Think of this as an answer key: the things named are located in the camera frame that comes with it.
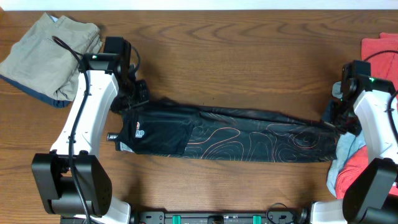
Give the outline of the black printed jersey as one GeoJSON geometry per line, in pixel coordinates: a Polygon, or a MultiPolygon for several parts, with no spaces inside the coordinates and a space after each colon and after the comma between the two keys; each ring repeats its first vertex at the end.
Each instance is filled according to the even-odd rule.
{"type": "Polygon", "coordinates": [[[122,115],[116,150],[165,157],[243,162],[324,162],[340,134],[318,121],[263,110],[151,101],[122,115]]]}

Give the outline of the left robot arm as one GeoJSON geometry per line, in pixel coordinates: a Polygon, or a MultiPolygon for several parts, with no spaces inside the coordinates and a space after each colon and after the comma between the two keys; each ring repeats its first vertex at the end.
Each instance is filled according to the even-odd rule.
{"type": "Polygon", "coordinates": [[[101,53],[81,54],[60,38],[53,41],[78,62],[78,91],[67,121],[50,151],[36,153],[32,173],[44,209],[61,223],[133,223],[127,202],[113,196],[111,179],[98,157],[109,111],[122,113],[149,101],[136,48],[122,37],[107,37],[101,53]]]}

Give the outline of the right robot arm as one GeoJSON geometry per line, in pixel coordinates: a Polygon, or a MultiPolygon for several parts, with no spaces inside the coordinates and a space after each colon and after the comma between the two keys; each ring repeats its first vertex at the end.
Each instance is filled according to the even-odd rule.
{"type": "Polygon", "coordinates": [[[315,202],[310,223],[397,223],[397,91],[390,80],[374,78],[369,62],[343,66],[342,98],[332,125],[355,133],[361,129],[368,166],[342,199],[315,202]]]}

